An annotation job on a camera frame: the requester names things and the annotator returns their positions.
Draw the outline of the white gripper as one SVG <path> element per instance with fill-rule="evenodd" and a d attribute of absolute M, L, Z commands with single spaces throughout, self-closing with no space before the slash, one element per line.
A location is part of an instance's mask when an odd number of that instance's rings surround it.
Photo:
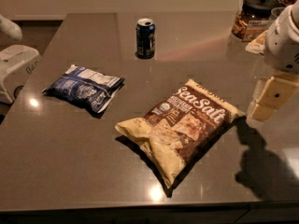
<path fill-rule="evenodd" d="M 272 68 L 290 73 L 262 77 L 256 85 L 248 109 L 248 118 L 269 120 L 285 103 L 299 92 L 299 2 L 284 8 L 270 25 L 265 43 L 264 59 Z"/>

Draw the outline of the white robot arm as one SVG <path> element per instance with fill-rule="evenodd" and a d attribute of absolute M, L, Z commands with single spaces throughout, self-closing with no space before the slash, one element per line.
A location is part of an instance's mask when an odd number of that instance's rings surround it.
<path fill-rule="evenodd" d="M 299 1 L 283 9 L 264 32 L 263 58 L 268 66 L 257 81 L 248 120 L 269 120 L 299 91 Z M 259 36 L 247 45 L 257 46 Z"/>

